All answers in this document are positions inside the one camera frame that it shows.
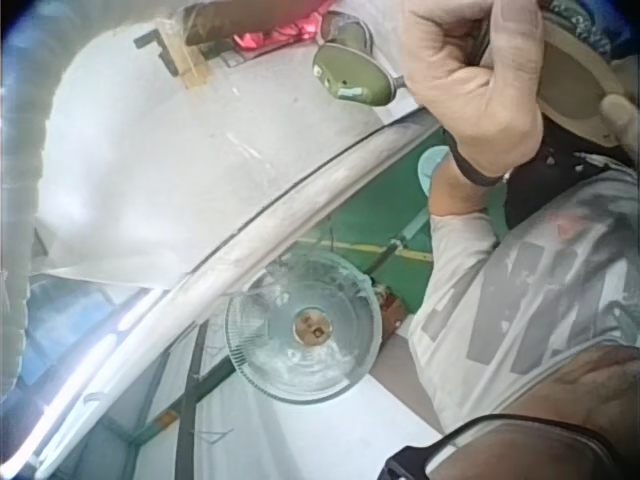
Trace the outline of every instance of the person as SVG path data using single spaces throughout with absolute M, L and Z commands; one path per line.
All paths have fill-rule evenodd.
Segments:
M 400 450 L 380 478 L 640 478 L 637 173 L 607 162 L 498 245 L 490 186 L 545 133 L 540 7 L 405 0 L 404 16 L 408 88 L 456 143 L 432 178 L 434 270 L 409 331 L 446 434 Z M 487 16 L 492 61 L 468 65 Z M 610 96 L 601 110 L 637 165 L 634 105 Z

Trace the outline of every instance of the pink object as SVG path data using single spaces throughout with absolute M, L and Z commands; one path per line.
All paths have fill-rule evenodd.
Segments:
M 253 51 L 273 50 L 284 45 L 315 38 L 322 23 L 322 15 L 329 10 L 332 3 L 333 0 L 327 0 L 308 17 L 296 20 L 284 27 L 278 27 L 268 32 L 234 35 L 233 42 L 240 50 Z

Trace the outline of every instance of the t-shirt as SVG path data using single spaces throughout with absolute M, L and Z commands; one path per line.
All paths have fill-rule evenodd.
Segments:
M 409 343 L 446 431 L 593 345 L 640 345 L 637 182 L 626 169 L 586 180 L 499 245 L 483 213 L 432 218 L 434 270 Z

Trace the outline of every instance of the fan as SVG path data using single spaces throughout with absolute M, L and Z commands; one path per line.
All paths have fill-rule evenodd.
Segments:
M 369 277 L 332 253 L 291 253 L 229 302 L 225 337 L 240 374 L 271 398 L 319 403 L 370 370 L 382 320 Z

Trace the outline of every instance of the black wristband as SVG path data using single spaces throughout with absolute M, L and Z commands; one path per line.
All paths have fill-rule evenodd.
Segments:
M 458 150 L 458 144 L 449 132 L 445 132 L 445 138 L 447 145 L 451 150 L 453 161 L 456 162 L 460 173 L 474 185 L 479 187 L 493 187 L 500 183 L 503 177 L 487 177 L 484 173 L 480 172 L 476 167 L 469 163 L 469 160 L 464 158 Z

